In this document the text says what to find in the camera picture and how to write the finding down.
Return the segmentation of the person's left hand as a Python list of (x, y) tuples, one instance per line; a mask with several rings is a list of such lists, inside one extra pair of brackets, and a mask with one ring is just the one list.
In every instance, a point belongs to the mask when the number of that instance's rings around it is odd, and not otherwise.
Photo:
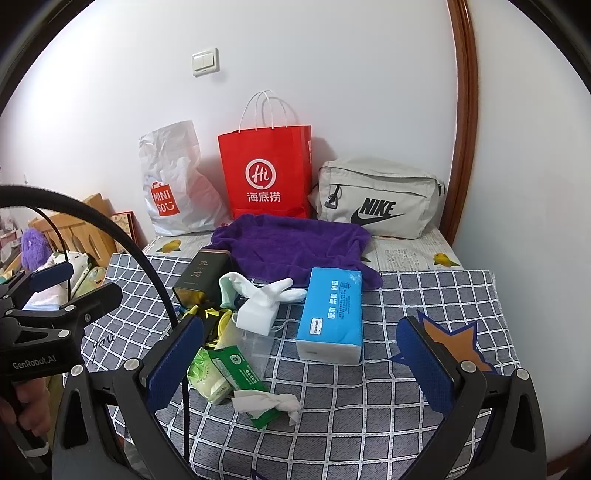
[(45, 435), (51, 427), (50, 392), (44, 378), (30, 380), (15, 387), (18, 400), (24, 410), (16, 414), (4, 399), (1, 399), (1, 420), (5, 424), (20, 425), (35, 436)]

